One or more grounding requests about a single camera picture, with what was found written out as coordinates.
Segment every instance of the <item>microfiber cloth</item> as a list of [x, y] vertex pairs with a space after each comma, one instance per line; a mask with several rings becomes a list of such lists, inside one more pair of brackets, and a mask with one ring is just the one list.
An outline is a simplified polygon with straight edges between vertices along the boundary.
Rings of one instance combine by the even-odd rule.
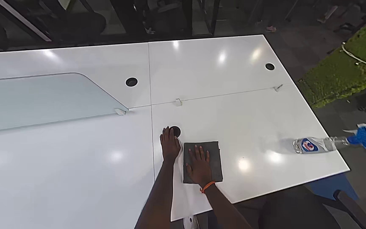
[[191, 162], [189, 149], [194, 153], [194, 145], [197, 147], [202, 146], [204, 153], [208, 150], [210, 153], [210, 167], [211, 167], [211, 177], [216, 182], [222, 181], [222, 170], [221, 170], [221, 158], [220, 158], [220, 148], [218, 147], [218, 141], [209, 142], [198, 142], [198, 143], [184, 143], [183, 147], [183, 183], [194, 184], [190, 179], [189, 173], [187, 172], [186, 163], [193, 165]]

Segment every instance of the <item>spray bottle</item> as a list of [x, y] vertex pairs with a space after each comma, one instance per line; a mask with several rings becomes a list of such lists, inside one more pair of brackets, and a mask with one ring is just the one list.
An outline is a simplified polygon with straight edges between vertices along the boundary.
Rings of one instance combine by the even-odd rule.
[[357, 127], [357, 130], [345, 130], [354, 134], [349, 137], [299, 138], [293, 141], [293, 148], [298, 154], [324, 153], [358, 144], [366, 149], [366, 124], [358, 124]]

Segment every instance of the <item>orange bracelet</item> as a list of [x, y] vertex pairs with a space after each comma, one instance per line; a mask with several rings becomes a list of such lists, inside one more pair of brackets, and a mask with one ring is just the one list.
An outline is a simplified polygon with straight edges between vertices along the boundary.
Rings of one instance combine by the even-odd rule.
[[204, 188], [200, 188], [200, 192], [204, 193], [204, 191], [206, 190], [206, 188], [210, 187], [210, 185], [215, 184], [215, 181], [211, 181], [210, 183], [206, 184], [206, 186], [204, 186]]

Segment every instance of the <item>glossy desk surface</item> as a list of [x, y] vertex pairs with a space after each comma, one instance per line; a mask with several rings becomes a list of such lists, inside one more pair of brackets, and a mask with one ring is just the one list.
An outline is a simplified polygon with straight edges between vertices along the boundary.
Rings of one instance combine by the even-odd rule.
[[[327, 134], [262, 35], [0, 53], [0, 79], [68, 72], [130, 112], [0, 131], [1, 229], [133, 228], [168, 125], [182, 142], [219, 141], [231, 202], [349, 170], [337, 151], [293, 152], [292, 139]], [[171, 220], [211, 209], [182, 169], [179, 157]]]

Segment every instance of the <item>bottle label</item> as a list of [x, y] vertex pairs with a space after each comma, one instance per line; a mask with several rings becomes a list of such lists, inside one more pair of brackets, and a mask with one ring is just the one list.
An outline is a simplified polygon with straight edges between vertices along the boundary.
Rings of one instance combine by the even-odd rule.
[[307, 152], [312, 152], [312, 151], [317, 151], [318, 148], [315, 144], [313, 144], [309, 139], [307, 138], [304, 138], [302, 140], [302, 148], [304, 151], [307, 151]]

